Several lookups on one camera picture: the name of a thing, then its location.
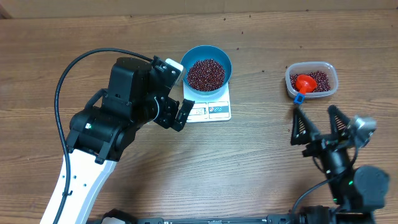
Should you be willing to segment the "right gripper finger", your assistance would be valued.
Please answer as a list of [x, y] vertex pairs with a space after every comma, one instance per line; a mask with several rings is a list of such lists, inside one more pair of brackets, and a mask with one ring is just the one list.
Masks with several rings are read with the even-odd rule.
[[330, 128], [333, 135], [341, 136], [350, 122], [350, 118], [341, 112], [335, 105], [328, 107]]
[[290, 144], [303, 145], [311, 143], [320, 135], [319, 129], [309, 120], [300, 107], [293, 109], [293, 126]]

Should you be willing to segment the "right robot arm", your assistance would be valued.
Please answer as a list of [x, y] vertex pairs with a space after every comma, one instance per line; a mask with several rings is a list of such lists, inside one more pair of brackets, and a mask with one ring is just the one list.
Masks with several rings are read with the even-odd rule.
[[[293, 110], [291, 145], [304, 145], [303, 157], [325, 175], [325, 180], [304, 192], [289, 213], [291, 223], [374, 223], [374, 211], [384, 208], [389, 175], [374, 166], [354, 167], [359, 150], [377, 129], [371, 117], [347, 117], [335, 105], [328, 107], [331, 132], [322, 134], [300, 107]], [[328, 185], [335, 208], [299, 207], [301, 201]]]

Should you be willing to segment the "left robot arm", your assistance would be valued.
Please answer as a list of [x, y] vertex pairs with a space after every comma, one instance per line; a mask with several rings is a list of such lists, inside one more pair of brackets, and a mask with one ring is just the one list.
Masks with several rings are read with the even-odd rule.
[[176, 131], [184, 128], [194, 102], [169, 97], [184, 74], [183, 65], [170, 58], [117, 59], [108, 87], [93, 95], [70, 121], [67, 153], [41, 223], [85, 223], [123, 151], [146, 123]]

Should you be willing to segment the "red measuring scoop blue handle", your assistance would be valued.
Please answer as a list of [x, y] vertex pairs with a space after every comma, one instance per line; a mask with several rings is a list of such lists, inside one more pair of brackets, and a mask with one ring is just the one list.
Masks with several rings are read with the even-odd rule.
[[305, 95], [312, 92], [317, 87], [316, 81], [308, 75], [299, 75], [295, 82], [298, 93], [294, 98], [294, 104], [301, 105], [304, 102]]

